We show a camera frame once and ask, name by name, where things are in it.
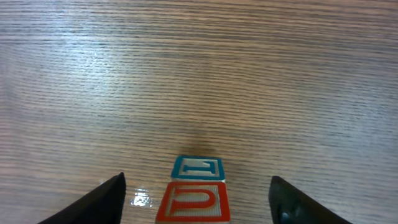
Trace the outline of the red Y letter block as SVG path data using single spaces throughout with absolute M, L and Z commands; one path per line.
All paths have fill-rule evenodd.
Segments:
M 224 182 L 170 182 L 159 206 L 156 223 L 230 223 Z

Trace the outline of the blue H picture block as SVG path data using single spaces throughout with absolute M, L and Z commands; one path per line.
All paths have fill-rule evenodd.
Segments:
M 173 181 L 225 182 L 223 163 L 217 157 L 178 156 L 170 177 Z

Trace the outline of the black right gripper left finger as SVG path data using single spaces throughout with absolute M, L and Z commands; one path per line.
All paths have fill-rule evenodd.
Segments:
M 120 173 L 39 224 L 120 224 L 125 196 Z

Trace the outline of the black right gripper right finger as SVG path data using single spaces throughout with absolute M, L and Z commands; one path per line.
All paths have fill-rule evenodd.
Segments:
M 269 187 L 273 224 L 351 224 L 279 176 Z

